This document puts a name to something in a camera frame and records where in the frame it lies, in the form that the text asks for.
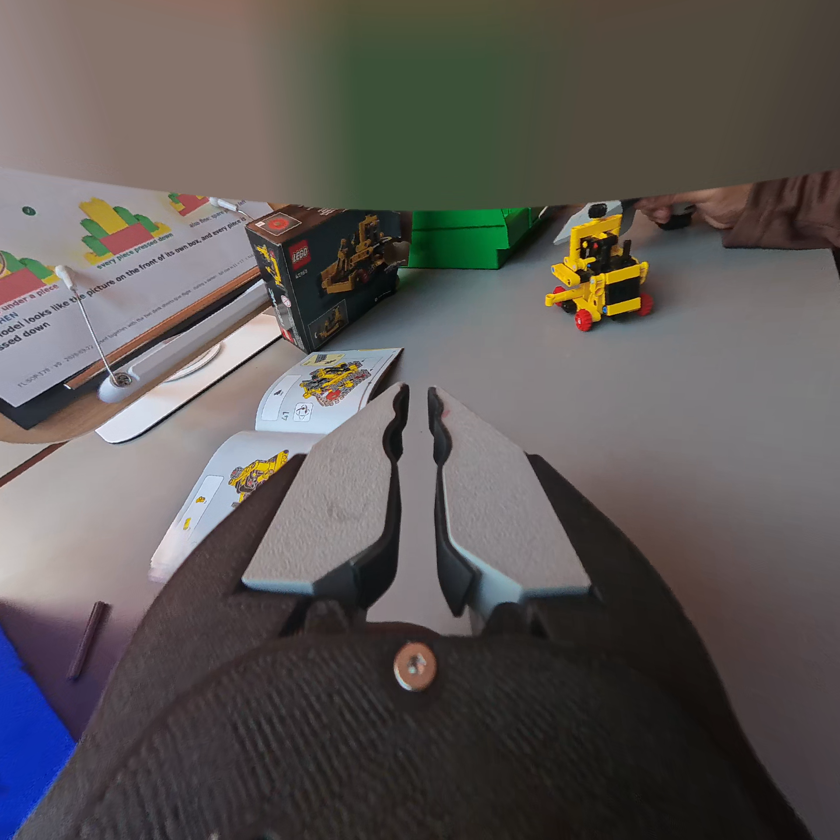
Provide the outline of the yellow black lego vehicle model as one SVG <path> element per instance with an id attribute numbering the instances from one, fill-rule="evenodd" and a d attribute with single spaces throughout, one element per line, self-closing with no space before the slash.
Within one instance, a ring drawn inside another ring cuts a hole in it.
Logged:
<path id="1" fill-rule="evenodd" d="M 546 307 L 572 315 L 583 332 L 601 320 L 643 317 L 654 308 L 644 289 L 648 263 L 633 254 L 627 233 L 617 236 L 622 216 L 605 213 L 606 206 L 597 204 L 589 222 L 572 228 L 568 253 L 551 268 L 559 284 L 544 300 Z"/>

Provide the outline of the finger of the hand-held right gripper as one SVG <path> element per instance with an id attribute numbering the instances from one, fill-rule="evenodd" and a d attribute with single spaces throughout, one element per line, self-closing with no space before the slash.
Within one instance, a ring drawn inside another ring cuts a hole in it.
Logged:
<path id="1" fill-rule="evenodd" d="M 582 209 L 578 210 L 574 213 L 570 218 L 565 222 L 565 225 L 558 233 L 556 238 L 553 240 L 554 245 L 563 245 L 567 244 L 571 238 L 571 231 L 573 227 L 585 224 L 591 220 L 590 217 L 590 210 L 597 204 L 604 204 L 606 208 L 605 216 L 613 216 L 613 215 L 621 215 L 622 222 L 619 229 L 617 236 L 619 238 L 623 237 L 630 229 L 633 224 L 634 216 L 636 213 L 635 206 L 639 201 L 638 198 L 626 199 L 626 200 L 612 200 L 606 202 L 595 202 L 595 203 L 588 203 L 585 204 Z"/>

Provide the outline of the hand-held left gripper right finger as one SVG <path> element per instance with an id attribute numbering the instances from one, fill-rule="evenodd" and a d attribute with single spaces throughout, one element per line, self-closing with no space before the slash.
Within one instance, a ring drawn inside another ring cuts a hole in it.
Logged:
<path id="1" fill-rule="evenodd" d="M 591 579 L 525 452 L 430 387 L 437 577 L 451 613 L 585 595 Z"/>

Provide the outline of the dark lego set box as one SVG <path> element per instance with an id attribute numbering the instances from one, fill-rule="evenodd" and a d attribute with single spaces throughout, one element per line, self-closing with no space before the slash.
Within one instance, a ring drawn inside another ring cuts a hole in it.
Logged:
<path id="1" fill-rule="evenodd" d="M 281 337 L 315 351 L 391 296 L 409 244 L 394 211 L 286 205 L 247 223 Z"/>

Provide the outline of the wooden document stand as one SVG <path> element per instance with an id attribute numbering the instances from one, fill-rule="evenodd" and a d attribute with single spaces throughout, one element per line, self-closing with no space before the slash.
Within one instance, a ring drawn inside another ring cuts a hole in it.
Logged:
<path id="1" fill-rule="evenodd" d="M 243 276 L 225 284 L 220 291 L 194 302 L 186 310 L 164 320 L 159 327 L 148 330 L 138 339 L 133 339 L 123 348 L 111 353 L 109 356 L 111 367 L 116 371 L 117 368 L 130 363 L 157 343 L 173 338 L 176 334 L 193 327 L 202 319 L 232 302 L 248 287 L 260 280 L 262 279 L 259 276 L 259 269 L 249 269 Z M 239 320 L 233 327 L 223 332 L 219 341 L 267 307 Z M 216 343 L 209 341 L 200 350 L 213 344 Z M 80 436 L 91 431 L 103 420 L 112 417 L 123 408 L 124 404 L 137 400 L 180 367 L 182 365 L 173 365 L 150 384 L 123 401 L 107 404 L 98 399 L 98 388 L 108 374 L 102 362 L 97 361 L 81 373 L 72 376 L 67 382 L 50 387 L 44 394 L 38 395 L 21 407 L 11 407 L 2 402 L 2 441 L 15 444 L 51 445 Z"/>

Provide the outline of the person's right hand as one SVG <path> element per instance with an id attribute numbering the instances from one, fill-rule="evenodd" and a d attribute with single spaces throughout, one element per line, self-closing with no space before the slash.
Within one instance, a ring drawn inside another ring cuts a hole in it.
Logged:
<path id="1" fill-rule="evenodd" d="M 636 201 L 635 208 L 662 226 L 669 222 L 675 205 L 689 204 L 713 228 L 731 229 L 744 211 L 752 187 L 751 184 L 743 184 L 643 197 Z"/>

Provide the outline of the pale grey page holder bar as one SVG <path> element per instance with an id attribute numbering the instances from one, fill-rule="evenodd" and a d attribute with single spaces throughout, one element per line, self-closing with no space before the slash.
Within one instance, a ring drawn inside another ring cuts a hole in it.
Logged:
<path id="1" fill-rule="evenodd" d="M 115 385 L 112 378 L 107 377 L 98 388 L 98 399 L 107 404 L 120 403 L 173 365 L 186 364 L 198 355 L 200 348 L 207 342 L 216 343 L 221 340 L 227 329 L 245 316 L 265 308 L 269 302 L 269 294 L 263 281 L 252 284 L 214 314 L 173 338 L 157 343 L 130 363 L 117 368 L 114 377 L 118 383 Z"/>

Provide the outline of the printed instruction sheet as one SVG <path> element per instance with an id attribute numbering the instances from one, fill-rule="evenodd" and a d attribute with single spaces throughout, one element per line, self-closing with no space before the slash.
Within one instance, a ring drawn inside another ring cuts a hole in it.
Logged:
<path id="1" fill-rule="evenodd" d="M 1 396 L 19 407 L 256 267 L 205 196 L 1 171 Z"/>

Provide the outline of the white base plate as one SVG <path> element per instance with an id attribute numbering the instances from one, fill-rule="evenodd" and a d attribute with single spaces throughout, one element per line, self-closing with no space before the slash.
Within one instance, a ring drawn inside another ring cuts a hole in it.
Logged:
<path id="1" fill-rule="evenodd" d="M 279 338 L 274 315 L 254 316 L 97 428 L 97 434 L 112 445 L 141 436 Z"/>

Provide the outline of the open lego instruction booklet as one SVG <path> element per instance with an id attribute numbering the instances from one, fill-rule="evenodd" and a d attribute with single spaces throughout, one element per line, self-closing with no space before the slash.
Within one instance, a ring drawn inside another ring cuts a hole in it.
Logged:
<path id="1" fill-rule="evenodd" d="M 274 381 L 259 403 L 255 430 L 230 437 L 210 458 L 152 556 L 150 580 L 168 581 L 260 485 L 364 408 L 402 352 L 310 353 Z"/>

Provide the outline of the dark brown stick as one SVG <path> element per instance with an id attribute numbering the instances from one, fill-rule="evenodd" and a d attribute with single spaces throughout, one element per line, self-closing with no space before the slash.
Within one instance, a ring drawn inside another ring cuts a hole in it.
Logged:
<path id="1" fill-rule="evenodd" d="M 87 623 L 83 629 L 80 641 L 77 645 L 70 666 L 67 672 L 67 680 L 76 682 L 84 673 L 92 646 L 96 642 L 102 629 L 103 622 L 107 619 L 111 605 L 97 601 L 91 608 Z"/>

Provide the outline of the blue sheet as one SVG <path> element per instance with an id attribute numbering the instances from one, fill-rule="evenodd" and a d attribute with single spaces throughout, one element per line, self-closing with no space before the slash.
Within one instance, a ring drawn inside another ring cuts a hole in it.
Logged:
<path id="1" fill-rule="evenodd" d="M 1 634 L 1 838 L 11 838 L 66 765 L 75 743 Z"/>

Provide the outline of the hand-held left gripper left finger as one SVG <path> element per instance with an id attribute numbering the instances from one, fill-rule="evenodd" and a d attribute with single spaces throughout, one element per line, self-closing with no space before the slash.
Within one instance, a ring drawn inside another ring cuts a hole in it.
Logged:
<path id="1" fill-rule="evenodd" d="M 362 611 L 387 591 L 397 568 L 397 461 L 408 402 L 408 385 L 396 383 L 313 446 L 242 576 L 244 585 Z"/>

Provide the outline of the green plastic bin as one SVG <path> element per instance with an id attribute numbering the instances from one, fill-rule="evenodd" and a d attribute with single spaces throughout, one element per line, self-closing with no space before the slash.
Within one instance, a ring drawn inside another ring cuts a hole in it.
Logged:
<path id="1" fill-rule="evenodd" d="M 400 212 L 413 269 L 496 270 L 550 218 L 551 206 Z"/>

